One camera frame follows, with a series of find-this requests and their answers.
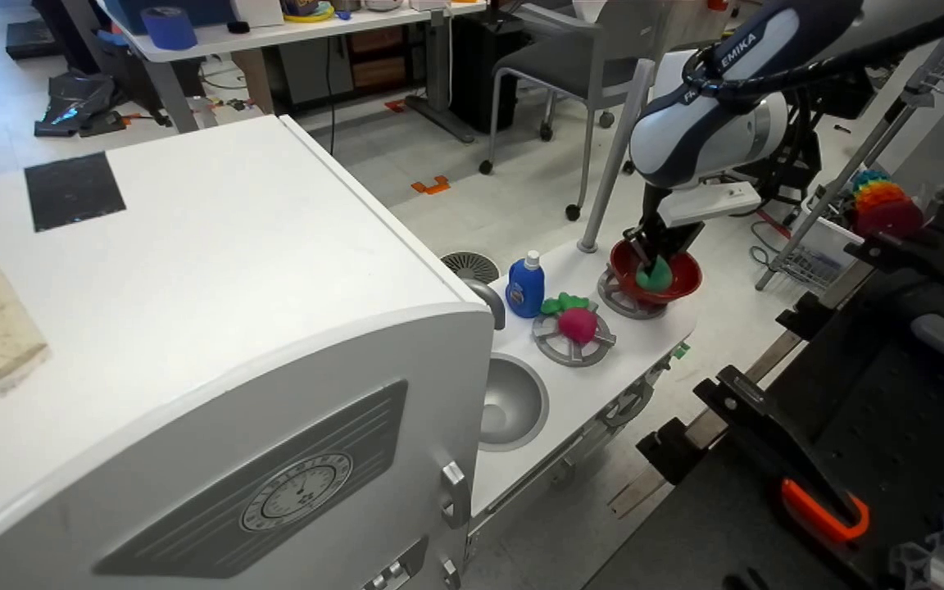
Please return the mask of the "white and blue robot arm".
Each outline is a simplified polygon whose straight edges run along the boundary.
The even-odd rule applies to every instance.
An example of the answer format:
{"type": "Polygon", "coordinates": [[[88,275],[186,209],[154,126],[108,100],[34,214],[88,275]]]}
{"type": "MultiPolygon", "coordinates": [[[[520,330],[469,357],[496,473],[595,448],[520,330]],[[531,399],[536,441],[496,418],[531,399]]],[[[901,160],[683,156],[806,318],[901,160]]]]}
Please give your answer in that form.
{"type": "Polygon", "coordinates": [[[777,151],[787,93],[942,37],[944,0],[891,0],[889,11],[872,11],[872,0],[763,0],[728,41],[695,50],[630,133],[634,170],[646,180],[642,266],[668,266],[692,244],[685,222],[658,214],[678,188],[777,151]]]}

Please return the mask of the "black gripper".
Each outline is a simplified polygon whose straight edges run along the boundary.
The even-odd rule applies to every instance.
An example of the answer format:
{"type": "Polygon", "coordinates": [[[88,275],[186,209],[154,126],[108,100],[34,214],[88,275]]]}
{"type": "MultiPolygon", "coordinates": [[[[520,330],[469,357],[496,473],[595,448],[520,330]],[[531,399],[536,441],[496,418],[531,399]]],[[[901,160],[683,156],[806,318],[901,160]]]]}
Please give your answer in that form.
{"type": "Polygon", "coordinates": [[[665,227],[658,218],[658,208],[665,200],[668,200],[668,188],[646,188],[642,191],[638,230],[646,232],[646,247],[642,247],[638,230],[623,230],[623,244],[637,254],[637,283],[654,278],[654,256],[668,258],[677,254],[685,254],[703,232],[703,222],[665,227]]]}

